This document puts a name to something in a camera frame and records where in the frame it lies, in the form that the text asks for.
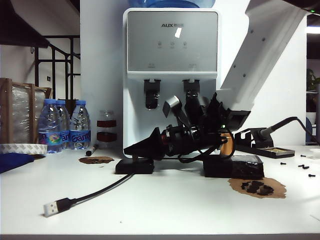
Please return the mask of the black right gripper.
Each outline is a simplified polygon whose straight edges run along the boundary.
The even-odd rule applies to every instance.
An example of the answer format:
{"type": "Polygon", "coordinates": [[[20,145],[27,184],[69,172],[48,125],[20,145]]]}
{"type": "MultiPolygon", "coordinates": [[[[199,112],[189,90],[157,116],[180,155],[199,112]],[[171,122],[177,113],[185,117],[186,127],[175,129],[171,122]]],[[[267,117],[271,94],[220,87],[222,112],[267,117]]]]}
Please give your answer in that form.
{"type": "Polygon", "coordinates": [[[162,133],[159,127],[156,127],[148,138],[124,148],[123,151],[125,155],[159,160],[165,153],[190,154],[199,149],[184,125],[168,125],[162,133]]]}

